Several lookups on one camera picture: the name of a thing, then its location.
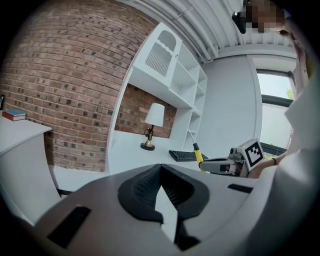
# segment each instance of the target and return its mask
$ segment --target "brick wall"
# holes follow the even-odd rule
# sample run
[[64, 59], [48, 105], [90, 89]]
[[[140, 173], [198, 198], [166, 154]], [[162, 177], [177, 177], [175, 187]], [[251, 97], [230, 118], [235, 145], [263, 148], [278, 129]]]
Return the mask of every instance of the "brick wall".
[[113, 109], [127, 69], [157, 22], [116, 1], [48, 2], [21, 30], [2, 67], [4, 109], [52, 131], [49, 164], [103, 171]]
[[145, 123], [145, 119], [152, 103], [158, 103], [164, 106], [163, 127], [155, 126], [154, 136], [169, 138], [177, 109], [131, 84], [128, 84], [124, 91], [119, 114], [116, 119], [115, 130], [145, 134], [145, 130], [151, 127]]

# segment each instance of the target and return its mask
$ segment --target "book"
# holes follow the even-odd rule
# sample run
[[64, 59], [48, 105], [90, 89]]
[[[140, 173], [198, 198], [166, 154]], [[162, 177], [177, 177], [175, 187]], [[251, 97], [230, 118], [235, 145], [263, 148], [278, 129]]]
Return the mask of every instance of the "book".
[[20, 110], [4, 110], [2, 111], [2, 116], [11, 121], [18, 121], [26, 119], [26, 113]]

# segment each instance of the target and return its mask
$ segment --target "black keyboard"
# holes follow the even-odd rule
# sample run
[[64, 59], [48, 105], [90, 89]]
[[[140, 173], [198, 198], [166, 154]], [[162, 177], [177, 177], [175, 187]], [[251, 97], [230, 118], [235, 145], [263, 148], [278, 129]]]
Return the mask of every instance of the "black keyboard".
[[[195, 152], [173, 151], [169, 150], [169, 154], [177, 162], [191, 162], [197, 161]], [[208, 159], [204, 154], [201, 154], [203, 160]]]

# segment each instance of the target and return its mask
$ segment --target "lamp base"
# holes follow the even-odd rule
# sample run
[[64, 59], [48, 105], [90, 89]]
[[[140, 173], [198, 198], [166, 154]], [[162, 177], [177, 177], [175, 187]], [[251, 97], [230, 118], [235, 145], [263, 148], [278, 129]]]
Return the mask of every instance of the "lamp base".
[[156, 147], [154, 145], [146, 146], [146, 143], [141, 143], [140, 148], [148, 151], [154, 151]]

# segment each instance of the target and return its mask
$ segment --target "yellow handle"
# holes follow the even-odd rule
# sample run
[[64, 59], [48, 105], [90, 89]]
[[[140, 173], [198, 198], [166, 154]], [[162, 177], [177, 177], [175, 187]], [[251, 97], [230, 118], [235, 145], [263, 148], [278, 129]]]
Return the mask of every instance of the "yellow handle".
[[202, 162], [204, 161], [204, 159], [203, 159], [203, 157], [202, 157], [202, 154], [201, 154], [200, 150], [196, 150], [196, 151], [194, 151], [194, 153], [195, 153], [195, 158], [196, 158], [198, 164], [202, 163]]

